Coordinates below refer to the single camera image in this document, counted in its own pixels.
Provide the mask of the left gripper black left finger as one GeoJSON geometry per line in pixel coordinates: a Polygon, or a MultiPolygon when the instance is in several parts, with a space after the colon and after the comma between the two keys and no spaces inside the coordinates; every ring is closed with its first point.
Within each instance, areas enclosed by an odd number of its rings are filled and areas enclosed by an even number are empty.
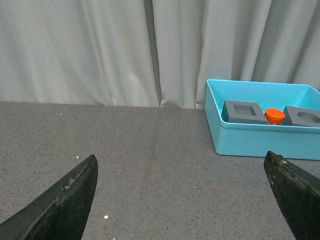
{"type": "Polygon", "coordinates": [[[80,240],[98,180],[92,154],[0,225],[2,240],[80,240]]]}

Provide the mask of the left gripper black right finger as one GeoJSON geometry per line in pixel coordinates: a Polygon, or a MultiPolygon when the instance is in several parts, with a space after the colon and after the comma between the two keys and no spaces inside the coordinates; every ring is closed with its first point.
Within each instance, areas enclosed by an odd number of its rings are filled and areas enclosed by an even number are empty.
{"type": "Polygon", "coordinates": [[[320,238],[320,179],[272,151],[263,163],[273,195],[297,240],[320,238]]]}

